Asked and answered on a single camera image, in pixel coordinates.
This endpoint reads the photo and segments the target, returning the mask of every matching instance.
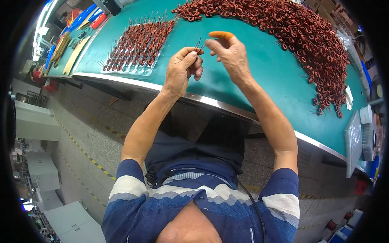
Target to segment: man's right hand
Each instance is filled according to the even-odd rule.
[[[205,44],[211,49],[211,56],[217,55],[217,61],[223,63],[231,80],[237,86],[252,79],[246,48],[238,38],[232,36],[229,40],[224,38],[207,39]]]

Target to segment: dark pants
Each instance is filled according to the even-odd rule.
[[[145,158],[148,176],[155,176],[169,163],[192,159],[226,164],[232,167],[236,175],[243,173],[244,134],[237,118],[214,115],[196,142],[180,137],[171,119],[169,113]]]

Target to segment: red shirt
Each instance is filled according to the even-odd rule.
[[[69,14],[70,14],[70,19],[66,20],[66,23],[68,27],[73,23],[73,21],[80,15],[81,9],[75,8],[73,9]]]
[[[45,84],[45,78],[39,77],[39,75],[40,75],[40,71],[35,71],[32,73],[32,78],[34,79],[36,84],[38,84],[39,86],[42,86]]]

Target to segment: yellow black warning tape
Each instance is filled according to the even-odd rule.
[[[259,188],[259,187],[254,186],[254,185],[244,184],[244,186],[249,191],[255,191],[255,192],[261,192],[262,191],[262,188]],[[300,199],[334,199],[334,198],[345,198],[345,197],[348,197],[348,196],[343,196],[343,197],[319,197],[319,196],[312,196],[312,195],[306,195],[306,194],[299,194],[298,195],[298,198],[300,198]]]
[[[63,124],[61,123],[60,119],[58,118],[57,114],[54,113],[54,117],[57,119],[57,121],[59,122],[59,124],[62,126],[62,128],[65,130],[65,132],[67,133],[67,135],[69,136],[69,138],[76,144],[76,146],[79,148],[79,150],[81,150],[81,152],[86,156],[88,157],[88,159],[97,167],[99,168],[102,172],[104,172],[104,174],[106,174],[109,178],[111,178],[112,180],[116,180],[116,178],[111,175],[106,169],[104,169],[101,165],[99,165],[90,155],[88,155],[84,149],[82,149],[80,147],[80,145],[78,145],[78,143],[74,140],[74,138],[70,135],[70,133],[68,132],[68,130],[66,130],[66,128],[63,126]]]
[[[66,97],[65,95],[62,95],[70,104],[72,104],[75,108],[77,108],[81,113],[83,113],[84,115],[87,115],[89,116],[93,122],[103,126],[106,130],[108,130],[110,133],[113,133],[115,134],[115,136],[117,136],[118,138],[126,138],[126,135],[124,134],[121,134],[121,133],[118,133],[117,131],[113,130],[112,128],[110,128],[109,126],[105,125],[103,122],[101,122],[100,120],[98,120],[97,118],[95,118],[94,116],[90,115],[89,113],[87,113],[87,111],[85,111],[84,109],[80,108],[76,103],[74,103],[73,101],[71,101],[68,97]]]
[[[312,227],[315,227],[315,226],[318,226],[318,225],[321,225],[321,224],[326,224],[326,223],[328,223],[329,221],[330,221],[330,220],[326,220],[326,221],[323,221],[323,222],[320,222],[320,223],[317,223],[317,224],[312,224],[312,225],[308,225],[308,226],[303,226],[303,227],[297,228],[297,230],[299,230],[299,229],[312,228]]]
[[[76,175],[76,173],[73,171],[73,169],[70,167],[70,165],[68,164],[68,162],[65,160],[65,158],[63,157],[61,151],[60,151],[60,155],[62,156],[63,158],[63,161],[65,161],[66,165],[69,167],[69,169],[73,172],[74,176],[80,181],[80,183],[82,184],[82,186],[92,195],[92,197],[94,199],[96,199],[101,205],[103,205],[104,207],[107,207],[104,203],[102,203],[92,192],[91,190],[89,190],[86,185],[80,180],[80,178],[78,178],[78,176]]]

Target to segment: man's left hand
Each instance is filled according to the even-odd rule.
[[[199,56],[201,54],[204,52],[196,47],[184,47],[174,54],[169,61],[161,92],[174,98],[183,96],[192,74],[196,81],[201,78],[203,73],[203,60]]]

